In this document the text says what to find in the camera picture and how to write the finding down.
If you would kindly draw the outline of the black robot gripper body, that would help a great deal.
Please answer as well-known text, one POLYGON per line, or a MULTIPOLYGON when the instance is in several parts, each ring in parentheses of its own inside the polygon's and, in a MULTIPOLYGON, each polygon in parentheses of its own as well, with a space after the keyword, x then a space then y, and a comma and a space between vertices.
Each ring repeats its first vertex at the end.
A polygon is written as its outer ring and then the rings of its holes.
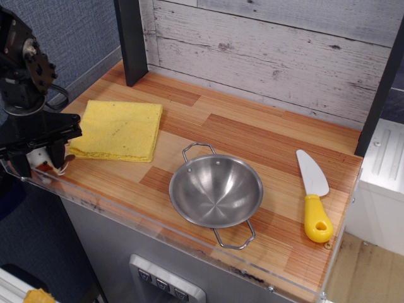
POLYGON ((1 157, 11 152, 27 154, 81 136, 78 114, 40 111, 28 116, 9 116, 1 125, 1 157))

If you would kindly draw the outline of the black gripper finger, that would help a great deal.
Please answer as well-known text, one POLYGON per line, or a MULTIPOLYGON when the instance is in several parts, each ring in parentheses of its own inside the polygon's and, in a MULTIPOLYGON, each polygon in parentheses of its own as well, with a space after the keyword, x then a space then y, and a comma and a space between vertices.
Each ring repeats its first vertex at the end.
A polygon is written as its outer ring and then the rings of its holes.
POLYGON ((56 169, 60 169, 65 162, 66 140, 57 140, 47 146, 47 153, 56 169))
POLYGON ((8 160, 20 177, 31 177, 31 166, 28 162, 27 155, 19 151, 7 152, 8 160))

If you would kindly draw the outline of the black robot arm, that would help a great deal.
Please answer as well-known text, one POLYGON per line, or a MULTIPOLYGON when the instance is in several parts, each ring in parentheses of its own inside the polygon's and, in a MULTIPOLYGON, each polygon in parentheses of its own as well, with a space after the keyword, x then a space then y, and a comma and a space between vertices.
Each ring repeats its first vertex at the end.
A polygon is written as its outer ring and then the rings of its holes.
POLYGON ((32 169, 63 175, 68 162, 65 146, 81 136, 80 116, 60 113, 46 101, 56 67, 42 53, 32 29, 12 11, 1 8, 1 100, 7 119, 1 124, 1 158, 21 177, 32 169))

